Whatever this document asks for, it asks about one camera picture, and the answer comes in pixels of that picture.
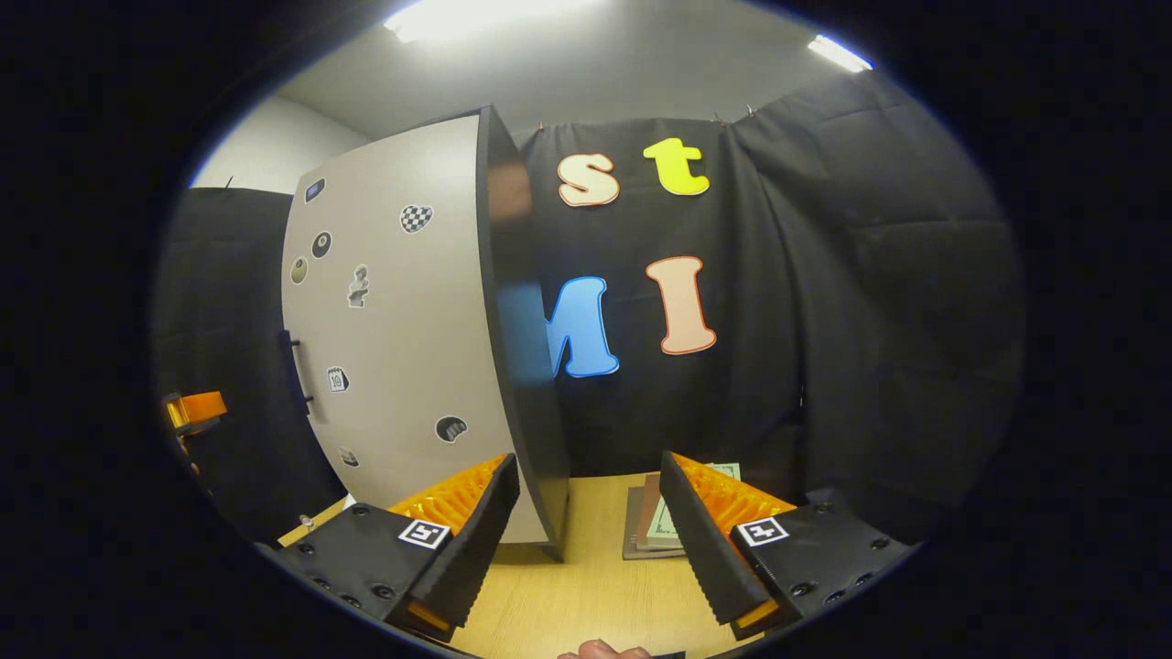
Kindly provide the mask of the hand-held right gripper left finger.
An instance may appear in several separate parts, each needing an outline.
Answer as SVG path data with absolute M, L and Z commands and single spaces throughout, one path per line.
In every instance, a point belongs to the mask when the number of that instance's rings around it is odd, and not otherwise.
M 266 555 L 364 617 L 447 643 L 472 612 L 519 492 L 506 453 L 390 508 L 355 502 Z

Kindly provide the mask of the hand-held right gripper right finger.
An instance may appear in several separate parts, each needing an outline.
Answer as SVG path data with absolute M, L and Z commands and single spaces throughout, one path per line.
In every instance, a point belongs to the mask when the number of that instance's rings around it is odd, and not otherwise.
M 822 614 L 912 551 L 832 489 L 796 505 L 673 451 L 657 480 L 700 591 L 737 641 Z

